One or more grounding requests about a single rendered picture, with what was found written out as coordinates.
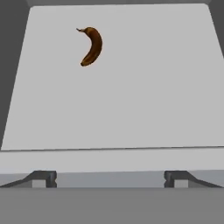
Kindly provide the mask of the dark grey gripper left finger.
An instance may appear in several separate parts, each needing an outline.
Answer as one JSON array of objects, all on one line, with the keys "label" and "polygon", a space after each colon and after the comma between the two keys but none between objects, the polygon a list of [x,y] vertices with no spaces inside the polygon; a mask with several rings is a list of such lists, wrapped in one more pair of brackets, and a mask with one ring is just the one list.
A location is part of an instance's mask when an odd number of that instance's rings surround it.
[{"label": "dark grey gripper left finger", "polygon": [[45,182],[44,188],[56,188],[57,183],[57,172],[56,171],[33,171],[26,177],[0,185],[0,188],[10,188],[10,187],[19,187],[19,188],[33,188],[34,180],[42,180]]}]

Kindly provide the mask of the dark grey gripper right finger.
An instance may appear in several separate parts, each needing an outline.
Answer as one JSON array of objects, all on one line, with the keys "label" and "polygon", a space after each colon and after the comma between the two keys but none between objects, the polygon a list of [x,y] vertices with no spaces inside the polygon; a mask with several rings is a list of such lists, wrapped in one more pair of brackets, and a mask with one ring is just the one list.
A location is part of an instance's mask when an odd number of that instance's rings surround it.
[{"label": "dark grey gripper right finger", "polygon": [[164,188],[178,188],[179,181],[186,182],[186,188],[221,188],[221,185],[216,185],[202,179],[195,178],[189,171],[165,171],[164,172]]}]

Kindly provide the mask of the white fridge drawer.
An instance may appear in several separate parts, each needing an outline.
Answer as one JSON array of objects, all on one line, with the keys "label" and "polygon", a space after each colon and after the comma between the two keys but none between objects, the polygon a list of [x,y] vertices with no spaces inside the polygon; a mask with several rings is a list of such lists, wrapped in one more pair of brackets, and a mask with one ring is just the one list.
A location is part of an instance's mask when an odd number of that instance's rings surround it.
[{"label": "white fridge drawer", "polygon": [[[102,50],[81,66],[94,27]],[[0,184],[36,170],[224,170],[224,57],[204,3],[34,6]]]}]

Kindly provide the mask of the brown banana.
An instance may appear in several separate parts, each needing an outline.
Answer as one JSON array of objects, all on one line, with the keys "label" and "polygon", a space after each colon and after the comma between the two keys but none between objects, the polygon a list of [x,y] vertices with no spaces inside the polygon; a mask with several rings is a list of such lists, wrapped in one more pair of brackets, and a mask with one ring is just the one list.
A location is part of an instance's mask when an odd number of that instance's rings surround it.
[{"label": "brown banana", "polygon": [[82,67],[87,67],[93,64],[102,52],[102,36],[94,27],[90,26],[77,28],[77,31],[85,33],[91,41],[90,49],[80,63]]}]

